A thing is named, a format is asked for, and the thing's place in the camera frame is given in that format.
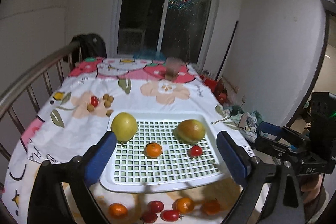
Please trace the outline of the person's right hand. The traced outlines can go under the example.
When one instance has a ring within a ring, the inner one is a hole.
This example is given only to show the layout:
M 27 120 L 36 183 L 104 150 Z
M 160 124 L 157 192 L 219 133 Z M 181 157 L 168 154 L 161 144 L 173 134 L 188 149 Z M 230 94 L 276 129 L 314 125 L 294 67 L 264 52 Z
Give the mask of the person's right hand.
M 316 199 L 318 202 L 325 202 L 326 193 L 322 186 L 323 174 L 313 175 L 311 179 L 300 187 L 303 192 L 303 204 L 306 205 Z

